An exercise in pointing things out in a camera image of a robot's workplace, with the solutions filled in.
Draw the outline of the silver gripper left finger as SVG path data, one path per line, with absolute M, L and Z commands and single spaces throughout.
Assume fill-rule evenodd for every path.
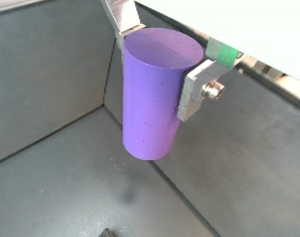
M 139 13 L 134 0 L 100 0 L 108 16 L 108 21 L 115 31 L 116 45 L 124 49 L 126 36 L 140 29 L 144 25 L 140 22 Z

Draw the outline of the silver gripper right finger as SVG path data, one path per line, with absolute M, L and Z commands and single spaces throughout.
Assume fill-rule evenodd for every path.
M 235 67 L 242 60 L 243 53 L 210 38 L 206 47 L 206 58 L 184 76 L 176 117 L 186 121 L 199 110 L 204 98 L 216 100 L 223 93 L 224 86 L 218 79 Z

